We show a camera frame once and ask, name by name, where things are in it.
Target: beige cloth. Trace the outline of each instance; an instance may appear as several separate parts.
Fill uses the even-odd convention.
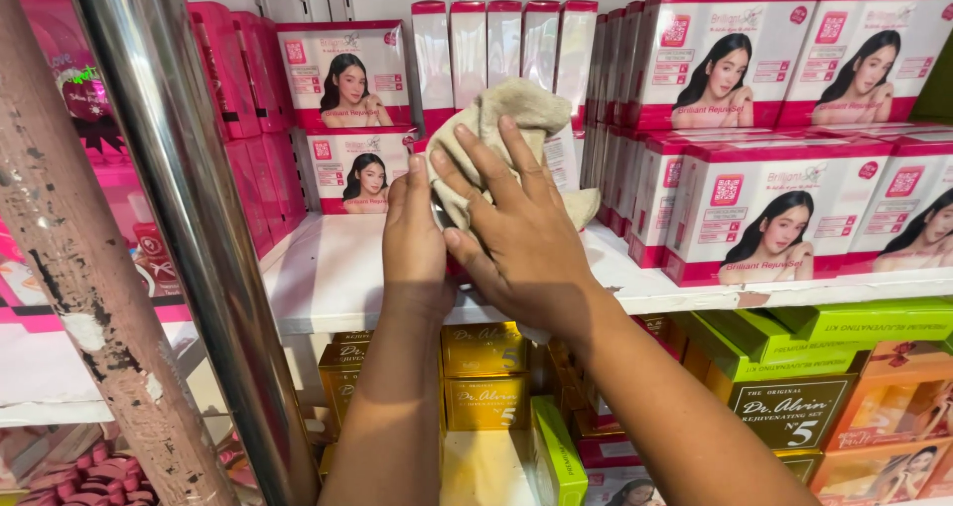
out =
[[[527,79],[508,77],[499,85],[483,91],[474,99],[470,107],[457,113],[437,128],[431,135],[430,142],[427,143],[427,172],[443,209],[458,228],[470,232],[467,200],[436,176],[430,162],[431,152],[436,148],[442,148],[455,161],[463,175],[483,193],[483,197],[491,204],[493,197],[473,162],[457,142],[454,127],[463,123],[470,128],[470,131],[477,134],[484,145],[490,147],[506,161],[513,176],[519,180],[519,174],[513,168],[510,153],[499,135],[497,122],[500,116],[509,115],[517,122],[519,131],[533,150],[533,155],[542,163],[543,141],[566,126],[569,122],[570,109],[569,100],[549,93]],[[597,189],[569,191],[562,193],[562,200],[576,230],[582,230],[599,209],[600,193]]]

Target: peeling paint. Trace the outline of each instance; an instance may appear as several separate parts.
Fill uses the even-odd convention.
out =
[[[149,372],[146,376],[146,392],[149,392],[149,398],[154,404],[159,403],[159,398],[162,397],[162,384],[155,378],[155,372]]]
[[[106,329],[91,314],[71,312],[60,315],[63,328],[72,335],[79,347],[87,352],[99,352],[106,345]]]

